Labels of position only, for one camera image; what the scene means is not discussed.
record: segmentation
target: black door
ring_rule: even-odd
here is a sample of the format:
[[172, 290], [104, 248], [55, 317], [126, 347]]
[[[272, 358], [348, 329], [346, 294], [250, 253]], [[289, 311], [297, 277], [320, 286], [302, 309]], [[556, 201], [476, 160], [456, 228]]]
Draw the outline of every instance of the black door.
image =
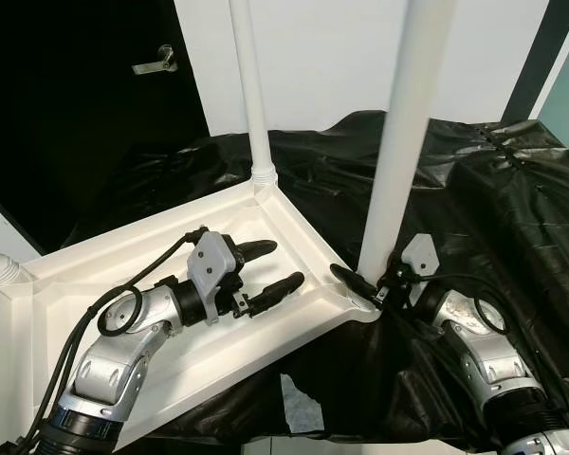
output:
[[[163, 45], [177, 70], [136, 76]], [[129, 151], [207, 134], [173, 0], [0, 2], [0, 209], [41, 252]]]

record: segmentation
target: wrinkled black plastic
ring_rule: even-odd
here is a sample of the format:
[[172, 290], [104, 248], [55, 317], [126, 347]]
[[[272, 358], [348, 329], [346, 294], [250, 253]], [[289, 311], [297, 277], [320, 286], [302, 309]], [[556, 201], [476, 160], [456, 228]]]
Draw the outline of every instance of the wrinkled black plastic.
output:
[[[351, 267], [358, 261], [384, 114], [357, 112], [324, 132], [270, 132], [279, 185]], [[70, 243], [249, 178], [247, 135], [183, 151], [132, 151]], [[569, 151], [540, 123], [433, 120], [398, 245], [432, 235], [440, 271], [476, 273], [514, 302], [539, 355], [569, 395]], [[451, 283], [462, 292], [464, 283]], [[430, 327], [392, 309], [346, 323], [156, 431], [154, 437], [241, 442], [288, 434], [280, 373], [322, 407], [336, 441], [428, 438], [490, 449], [486, 430]], [[541, 377], [564, 407], [558, 382]]]

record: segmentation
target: door handle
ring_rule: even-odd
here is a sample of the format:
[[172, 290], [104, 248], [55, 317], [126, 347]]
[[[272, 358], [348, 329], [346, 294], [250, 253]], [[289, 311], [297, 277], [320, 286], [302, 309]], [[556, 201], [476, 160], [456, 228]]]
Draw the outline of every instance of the door handle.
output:
[[150, 62], [148, 64], [134, 64], [131, 66], [136, 76], [142, 74], [157, 73], [160, 71], [168, 71], [173, 73], [177, 70], [177, 61], [174, 58], [174, 52], [171, 45], [162, 45], [158, 48], [158, 62]]

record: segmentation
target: robotic arm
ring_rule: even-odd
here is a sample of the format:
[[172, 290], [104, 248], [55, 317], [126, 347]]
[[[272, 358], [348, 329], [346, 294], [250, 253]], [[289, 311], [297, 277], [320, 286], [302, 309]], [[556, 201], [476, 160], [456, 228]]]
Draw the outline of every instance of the robotic arm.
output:
[[[390, 264], [377, 288], [339, 265], [332, 264], [331, 270], [378, 308], [388, 293], [398, 294], [395, 300], [405, 301], [417, 318], [444, 332], [459, 362], [460, 379], [484, 423], [502, 443], [501, 455], [569, 455], [569, 427], [509, 342], [500, 311], [437, 281], [428, 282], [438, 278], [431, 275], [438, 265], [430, 235], [418, 234], [401, 259]], [[460, 278], [484, 282], [468, 275]]]
[[101, 336], [84, 353], [39, 434], [19, 446], [5, 443], [0, 454], [27, 453], [38, 443], [40, 455], [112, 453], [145, 380], [152, 356], [169, 337], [202, 320], [211, 325], [230, 311], [251, 318], [279, 303], [302, 285], [295, 272], [254, 298], [240, 292], [240, 270], [271, 253], [263, 240], [236, 245], [229, 235], [201, 228], [188, 259], [188, 279], [175, 276], [154, 288], [122, 297], [101, 314]]

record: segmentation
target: white tray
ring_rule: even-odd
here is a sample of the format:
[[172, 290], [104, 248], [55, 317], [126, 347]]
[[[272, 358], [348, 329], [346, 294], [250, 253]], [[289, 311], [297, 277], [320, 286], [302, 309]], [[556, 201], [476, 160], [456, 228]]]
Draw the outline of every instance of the white tray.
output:
[[[305, 283], [256, 318], [229, 315], [169, 339], [150, 363], [117, 448], [345, 321], [379, 316], [371, 305], [348, 299], [329, 272], [341, 259], [276, 186], [258, 191], [250, 182], [237, 185], [25, 264], [36, 280], [0, 289], [0, 444], [27, 432], [63, 343], [86, 307], [200, 225], [236, 243], [278, 242], [275, 252], [243, 268], [249, 294], [296, 270]], [[192, 247], [183, 246], [139, 289], [169, 275], [185, 279]], [[78, 355], [98, 335], [92, 324]]]

